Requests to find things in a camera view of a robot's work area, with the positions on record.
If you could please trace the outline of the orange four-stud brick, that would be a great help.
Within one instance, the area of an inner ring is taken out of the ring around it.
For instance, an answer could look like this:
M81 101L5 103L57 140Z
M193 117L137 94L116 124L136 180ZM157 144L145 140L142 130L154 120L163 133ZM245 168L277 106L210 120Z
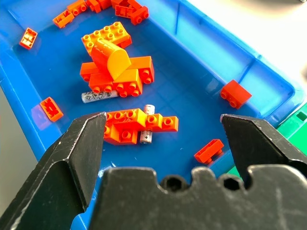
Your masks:
M125 70L113 81L113 85L120 97L137 97L142 94L143 84L137 69Z

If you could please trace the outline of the orange half-cylinder block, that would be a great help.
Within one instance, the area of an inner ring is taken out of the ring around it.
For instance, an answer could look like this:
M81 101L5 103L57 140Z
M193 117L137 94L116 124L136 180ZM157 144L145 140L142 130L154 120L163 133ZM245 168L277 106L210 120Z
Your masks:
M91 57L102 73L116 80L130 65L126 50L105 39L98 39L92 48Z

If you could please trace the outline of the orange eight-stud brick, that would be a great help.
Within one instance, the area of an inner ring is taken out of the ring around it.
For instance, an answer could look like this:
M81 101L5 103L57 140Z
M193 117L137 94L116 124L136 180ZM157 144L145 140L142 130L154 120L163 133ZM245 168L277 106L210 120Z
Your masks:
M107 40L121 48L126 48L132 44L132 38L121 22L114 22L100 30L95 30L91 34L85 34L81 38L89 55L91 54L94 43L99 39Z

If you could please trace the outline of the long red-orange brick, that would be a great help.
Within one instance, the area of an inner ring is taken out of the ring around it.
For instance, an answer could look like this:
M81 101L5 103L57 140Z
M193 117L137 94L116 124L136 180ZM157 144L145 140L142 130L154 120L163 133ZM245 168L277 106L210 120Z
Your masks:
M94 62L84 62L81 64L80 76L85 82L89 82L92 74L99 73L99 69Z

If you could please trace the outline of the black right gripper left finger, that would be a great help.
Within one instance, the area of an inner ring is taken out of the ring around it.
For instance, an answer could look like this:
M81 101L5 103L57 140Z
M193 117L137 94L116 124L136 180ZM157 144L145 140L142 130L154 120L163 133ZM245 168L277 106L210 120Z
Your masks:
M70 230L92 200L105 124L105 112L73 120L0 217L0 230Z

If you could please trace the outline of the small orange hollow brick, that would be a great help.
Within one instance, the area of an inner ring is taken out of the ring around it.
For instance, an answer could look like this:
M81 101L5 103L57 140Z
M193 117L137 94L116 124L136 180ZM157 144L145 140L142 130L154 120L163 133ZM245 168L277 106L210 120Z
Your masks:
M52 122L56 122L64 116L63 112L51 97L48 97L40 102L40 106L47 115L48 119Z
M37 38L37 32L28 27L25 33L23 34L19 42L19 45L29 50L33 47L36 38Z

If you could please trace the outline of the silver battery with printed icons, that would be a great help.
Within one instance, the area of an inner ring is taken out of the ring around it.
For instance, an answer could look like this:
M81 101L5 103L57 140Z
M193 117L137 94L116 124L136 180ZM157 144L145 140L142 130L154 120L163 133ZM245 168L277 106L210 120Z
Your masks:
M111 91L111 92L100 92L100 93L94 93L94 92L83 92L81 94L81 100L83 103L91 103L96 101L101 101L109 98L115 98L119 97L117 91Z

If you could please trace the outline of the blue plastic bin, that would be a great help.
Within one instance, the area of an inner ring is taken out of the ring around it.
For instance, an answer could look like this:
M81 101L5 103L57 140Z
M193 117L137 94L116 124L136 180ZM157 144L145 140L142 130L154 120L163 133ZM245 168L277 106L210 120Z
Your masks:
M282 220L289 230L307 230L304 175L287 165L251 165L243 180L220 120L244 115L275 128L302 103L301 87L188 2L140 1L151 16L138 26L123 22L128 53L153 57L155 83L139 97L85 104L79 72L89 56L81 36L113 23L112 10L83 13L59 29L51 18L69 0L0 0L0 86L37 159L84 115L151 104L154 114L179 119L178 132L153 132L151 144L140 143L146 127L114 124L137 130L137 144L103 142L92 200L70 230L282 230ZM19 45L28 27L37 32L29 50ZM220 96L231 80L252 94L240 109ZM64 114L56 122L40 106L48 97ZM223 153L197 162L213 139Z

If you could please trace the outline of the red hollow brick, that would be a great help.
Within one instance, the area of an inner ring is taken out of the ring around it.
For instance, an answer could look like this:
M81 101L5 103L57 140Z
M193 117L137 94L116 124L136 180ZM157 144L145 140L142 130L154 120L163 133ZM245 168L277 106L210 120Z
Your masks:
M121 5L115 6L115 15L124 18L131 18L131 15L136 11L133 7L126 7Z

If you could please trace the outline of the yellow-orange slope block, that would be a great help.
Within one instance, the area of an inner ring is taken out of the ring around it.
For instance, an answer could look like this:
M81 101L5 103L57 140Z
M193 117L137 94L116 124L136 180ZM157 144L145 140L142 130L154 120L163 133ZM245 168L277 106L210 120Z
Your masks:
M132 127L135 129L145 128L147 114L139 108L132 109L132 111L133 115L130 115Z

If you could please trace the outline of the white battery with plus mark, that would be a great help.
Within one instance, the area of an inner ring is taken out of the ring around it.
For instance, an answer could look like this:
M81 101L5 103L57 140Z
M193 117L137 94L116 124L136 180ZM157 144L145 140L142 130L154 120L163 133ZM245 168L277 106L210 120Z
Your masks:
M144 112L147 115L153 115L155 112L155 106L151 105L151 104L146 104L144 106ZM140 143L141 144L151 144L152 142L152 136L153 136L153 132L146 130L146 131L142 131L140 134Z

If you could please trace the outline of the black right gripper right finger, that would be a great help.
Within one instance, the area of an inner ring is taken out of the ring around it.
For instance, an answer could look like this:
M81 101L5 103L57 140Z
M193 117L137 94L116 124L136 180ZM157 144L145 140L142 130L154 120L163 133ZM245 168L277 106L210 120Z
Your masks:
M264 119L222 114L234 164L242 179L251 165L279 164L297 169L307 179L307 156Z

